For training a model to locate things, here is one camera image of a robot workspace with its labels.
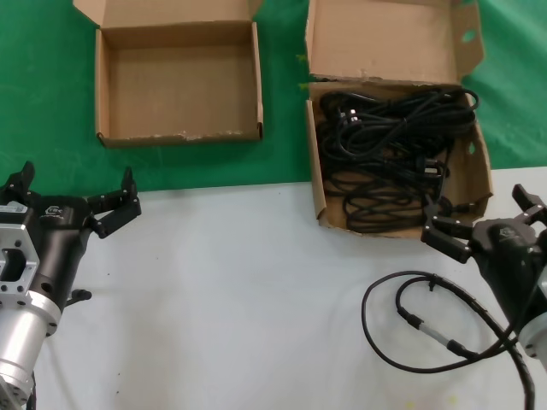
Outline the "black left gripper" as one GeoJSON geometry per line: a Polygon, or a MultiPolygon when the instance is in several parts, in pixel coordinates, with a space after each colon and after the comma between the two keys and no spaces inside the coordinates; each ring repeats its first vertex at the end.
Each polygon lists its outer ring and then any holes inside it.
{"type": "Polygon", "coordinates": [[[30,290],[63,310],[91,230],[104,239],[135,220],[142,213],[138,189],[130,167],[124,172],[119,190],[87,199],[40,196],[30,190],[34,176],[33,163],[26,161],[1,186],[1,203],[25,203],[36,214],[39,264],[30,290]]]}

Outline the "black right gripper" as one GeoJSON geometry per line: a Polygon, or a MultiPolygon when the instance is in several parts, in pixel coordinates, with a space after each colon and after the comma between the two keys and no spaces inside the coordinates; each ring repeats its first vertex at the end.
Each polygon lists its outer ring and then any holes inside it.
{"type": "Polygon", "coordinates": [[[537,222],[546,226],[546,204],[521,184],[514,186],[512,197],[521,214],[481,221],[473,227],[472,222],[440,216],[438,204],[425,196],[421,241],[458,262],[467,262],[473,251],[480,275],[507,321],[521,331],[546,312],[546,296],[538,287],[546,253],[531,227],[537,222]]]}

